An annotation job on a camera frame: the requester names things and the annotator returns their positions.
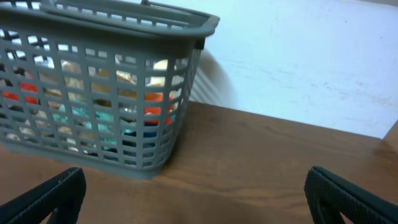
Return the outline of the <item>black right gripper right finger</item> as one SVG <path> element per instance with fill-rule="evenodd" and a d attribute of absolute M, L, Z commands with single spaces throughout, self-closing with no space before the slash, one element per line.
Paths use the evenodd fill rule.
<path fill-rule="evenodd" d="M 316 224 L 397 223 L 397 206 L 354 185 L 340 176 L 313 166 L 307 173 L 304 192 Z"/>

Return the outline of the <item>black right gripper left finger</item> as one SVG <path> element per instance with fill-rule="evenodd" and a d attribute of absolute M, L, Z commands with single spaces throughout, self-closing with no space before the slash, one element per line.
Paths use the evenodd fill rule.
<path fill-rule="evenodd" d="M 1 205 L 1 223 L 75 224 L 86 194 L 83 169 L 69 168 Z"/>

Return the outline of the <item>teal snack wrapper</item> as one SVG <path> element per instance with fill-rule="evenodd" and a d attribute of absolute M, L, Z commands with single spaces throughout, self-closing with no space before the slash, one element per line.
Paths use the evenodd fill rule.
<path fill-rule="evenodd" d="M 93 122 L 88 120 L 90 118 L 90 112 L 87 109 L 72 106 L 71 111 L 73 121 L 71 127 L 66 127 L 66 125 L 69 124 L 70 119 L 68 116 L 63 114 L 66 113 L 65 105 L 60 105 L 58 113 L 54 113 L 52 115 L 53 120 L 57 124 L 62 124 L 60 127 L 58 127 L 58 131 L 60 133 L 73 134 L 72 128 L 75 128 L 77 137 L 83 139 L 81 145 L 95 148 L 96 144 L 94 141 L 96 137 L 93 128 L 96 128 L 99 134 L 99 141 L 112 145 L 112 147 L 104 146 L 103 150 L 110 151 L 115 145 L 117 145 L 117 140 L 115 137 L 116 129 L 114 125 L 111 124 L 114 121 L 113 115 L 102 111 L 95 111 L 94 119 L 99 121 L 99 123 L 93 125 Z"/>

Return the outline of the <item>orange cookie package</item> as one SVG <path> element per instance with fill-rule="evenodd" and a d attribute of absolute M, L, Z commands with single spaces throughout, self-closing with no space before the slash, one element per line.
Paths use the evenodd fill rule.
<path fill-rule="evenodd" d="M 19 84 L 19 89 L 28 93 L 37 93 L 37 86 L 31 83 L 20 83 Z M 2 91 L 1 96 L 5 99 L 9 100 L 14 100 L 14 101 L 20 101 L 20 96 L 17 95 L 15 91 Z M 32 104 L 32 105 L 38 105 L 39 104 L 39 99 L 36 96 L 30 96 L 26 95 L 23 96 L 23 100 L 25 103 Z M 147 101 L 154 101 L 154 102 L 160 102 L 163 100 L 163 95 L 161 93 L 146 93 L 145 95 L 145 100 Z M 144 108 L 144 114 L 146 116 L 155 116 L 155 115 L 160 115 L 162 109 L 159 106 L 150 106 L 150 107 L 145 107 Z M 168 116 L 165 119 L 165 124 L 170 124 L 173 120 L 173 116 Z M 157 125 L 159 123 L 159 119 L 147 119 L 145 120 L 145 123 L 149 123 L 151 125 Z"/>

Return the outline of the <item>beige snack bag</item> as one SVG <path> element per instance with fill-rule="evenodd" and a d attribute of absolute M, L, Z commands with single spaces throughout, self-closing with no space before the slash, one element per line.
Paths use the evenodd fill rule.
<path fill-rule="evenodd" d="M 149 65 L 149 68 L 155 71 L 165 72 L 167 70 L 168 60 L 159 60 L 152 65 Z M 70 62 L 66 60 L 61 61 L 61 66 L 63 70 L 68 72 L 78 73 L 81 71 L 79 64 L 75 62 Z M 100 77 L 100 78 L 109 78 L 109 71 L 102 68 L 89 67 L 88 74 L 91 77 Z M 132 85 L 137 83 L 137 76 L 135 74 L 124 72 L 121 70 L 116 71 L 116 79 L 117 81 L 127 82 Z M 181 75 L 174 75 L 172 77 L 172 85 L 178 85 L 183 82 L 183 77 Z M 145 78 L 146 86 L 157 86 L 161 87 L 165 84 L 165 77 L 147 77 Z"/>

